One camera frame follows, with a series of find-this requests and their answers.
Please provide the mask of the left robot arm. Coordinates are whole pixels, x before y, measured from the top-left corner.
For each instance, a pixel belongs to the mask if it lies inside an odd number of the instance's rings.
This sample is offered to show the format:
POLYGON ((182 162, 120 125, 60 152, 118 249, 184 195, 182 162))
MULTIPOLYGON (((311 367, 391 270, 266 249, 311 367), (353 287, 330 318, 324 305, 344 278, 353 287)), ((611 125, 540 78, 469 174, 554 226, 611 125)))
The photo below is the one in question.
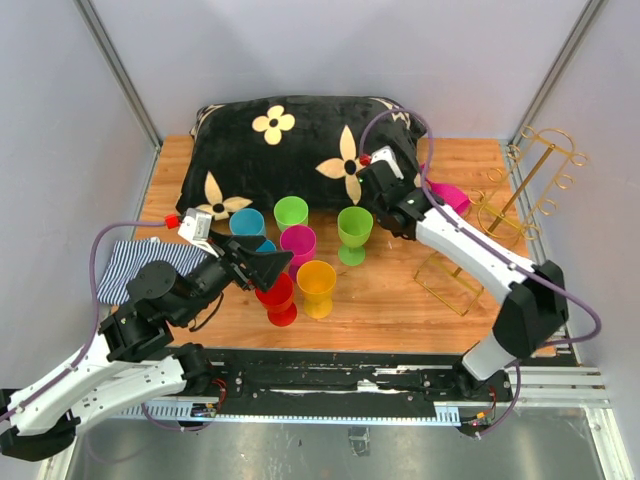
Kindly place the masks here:
POLYGON ((193 270, 180 274, 152 261, 128 283, 128 300, 95 329, 72 359, 20 390, 1 392, 1 453, 29 462, 52 457, 76 435, 110 416, 156 397, 200 396, 214 383, 204 348, 187 343, 156 361, 173 340, 172 328, 187 328, 210 304, 219 304, 230 284, 268 291, 293 258, 290 251, 262 252, 262 236, 212 232, 209 250, 193 270))

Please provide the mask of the red wine glass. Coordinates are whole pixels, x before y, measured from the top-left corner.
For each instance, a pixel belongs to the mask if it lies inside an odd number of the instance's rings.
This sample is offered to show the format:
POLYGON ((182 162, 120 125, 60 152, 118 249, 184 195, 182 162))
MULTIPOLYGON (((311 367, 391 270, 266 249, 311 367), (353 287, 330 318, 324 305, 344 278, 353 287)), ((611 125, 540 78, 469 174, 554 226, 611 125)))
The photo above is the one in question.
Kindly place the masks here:
POLYGON ((294 283, 287 273, 281 273, 268 291, 256 290, 255 295, 267 312, 268 320, 275 326, 286 327, 297 318, 294 303, 294 283))

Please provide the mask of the green glass yellow base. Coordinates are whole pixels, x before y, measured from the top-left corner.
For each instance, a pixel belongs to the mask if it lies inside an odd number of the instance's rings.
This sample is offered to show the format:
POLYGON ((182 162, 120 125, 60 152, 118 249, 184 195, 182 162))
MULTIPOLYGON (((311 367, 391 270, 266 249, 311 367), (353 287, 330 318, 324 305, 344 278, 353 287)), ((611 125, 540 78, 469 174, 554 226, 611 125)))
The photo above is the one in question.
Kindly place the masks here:
POLYGON ((365 260, 364 245, 369 240, 373 223, 372 214, 362 207, 347 207, 339 213, 337 226, 342 245, 338 257, 343 264, 353 267, 365 260))

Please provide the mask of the light green wine glass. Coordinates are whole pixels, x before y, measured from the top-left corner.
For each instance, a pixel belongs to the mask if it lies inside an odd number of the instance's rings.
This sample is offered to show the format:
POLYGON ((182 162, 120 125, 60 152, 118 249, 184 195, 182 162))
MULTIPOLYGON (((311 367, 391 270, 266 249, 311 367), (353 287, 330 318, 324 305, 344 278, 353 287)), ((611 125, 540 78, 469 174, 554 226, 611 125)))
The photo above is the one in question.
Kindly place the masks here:
POLYGON ((273 215, 281 232, 295 225, 307 225, 309 207, 299 196, 281 198, 274 206, 273 215))

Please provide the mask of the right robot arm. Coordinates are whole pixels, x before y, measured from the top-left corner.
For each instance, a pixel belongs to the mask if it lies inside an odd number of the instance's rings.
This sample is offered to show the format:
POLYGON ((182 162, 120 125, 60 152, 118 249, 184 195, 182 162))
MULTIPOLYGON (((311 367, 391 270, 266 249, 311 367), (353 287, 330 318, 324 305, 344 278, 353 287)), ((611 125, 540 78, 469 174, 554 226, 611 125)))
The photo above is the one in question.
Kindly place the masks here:
POLYGON ((537 265, 502 247, 429 190, 398 178, 387 161, 371 163, 357 178, 363 205, 382 228, 443 254, 500 304, 487 336, 454 364, 453 387, 460 397, 480 397, 491 376, 529 358, 567 322, 564 274, 554 262, 537 265))

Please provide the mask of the teal glass green base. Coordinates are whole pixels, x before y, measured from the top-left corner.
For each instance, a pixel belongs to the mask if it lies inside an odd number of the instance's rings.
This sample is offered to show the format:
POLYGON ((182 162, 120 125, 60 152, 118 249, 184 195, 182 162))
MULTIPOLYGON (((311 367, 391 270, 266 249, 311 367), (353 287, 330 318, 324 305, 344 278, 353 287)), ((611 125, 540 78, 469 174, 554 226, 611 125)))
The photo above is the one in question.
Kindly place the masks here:
POLYGON ((276 245, 271 240, 265 240, 257 249, 258 253, 274 252, 277 250, 276 245))

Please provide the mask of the blue wine glass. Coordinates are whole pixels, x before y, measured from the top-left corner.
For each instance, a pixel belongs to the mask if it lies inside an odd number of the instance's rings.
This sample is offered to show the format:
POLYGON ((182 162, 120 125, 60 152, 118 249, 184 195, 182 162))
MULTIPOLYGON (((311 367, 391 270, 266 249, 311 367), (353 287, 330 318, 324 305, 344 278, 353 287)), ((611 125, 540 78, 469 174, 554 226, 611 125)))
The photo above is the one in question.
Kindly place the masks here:
POLYGON ((233 235, 238 236, 266 235, 264 216, 253 208, 244 208, 235 212, 230 217, 229 228, 233 235))

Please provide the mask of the pink base wine glass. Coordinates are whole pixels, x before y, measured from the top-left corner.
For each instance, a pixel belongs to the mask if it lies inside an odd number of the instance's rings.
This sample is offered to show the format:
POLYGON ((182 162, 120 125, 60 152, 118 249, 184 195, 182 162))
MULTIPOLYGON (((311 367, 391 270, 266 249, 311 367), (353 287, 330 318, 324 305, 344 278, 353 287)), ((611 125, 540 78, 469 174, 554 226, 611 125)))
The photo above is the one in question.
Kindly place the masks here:
POLYGON ((434 182, 428 177, 423 179, 426 170, 427 165, 422 164, 417 176, 417 185, 425 197, 434 205, 450 206, 459 216, 464 217, 471 208, 470 197, 452 184, 434 182))

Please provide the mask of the yellow wine glass orange base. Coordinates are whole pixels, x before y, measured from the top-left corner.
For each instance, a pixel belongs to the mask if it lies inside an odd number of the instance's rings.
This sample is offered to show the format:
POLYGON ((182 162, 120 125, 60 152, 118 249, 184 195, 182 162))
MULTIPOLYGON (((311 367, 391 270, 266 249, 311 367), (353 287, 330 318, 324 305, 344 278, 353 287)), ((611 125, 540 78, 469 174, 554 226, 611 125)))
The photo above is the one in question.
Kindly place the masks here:
POLYGON ((337 282, 334 268, 327 262, 311 260, 299 268, 296 281, 304 298, 305 313, 313 319, 327 317, 333 309, 332 295, 337 282))

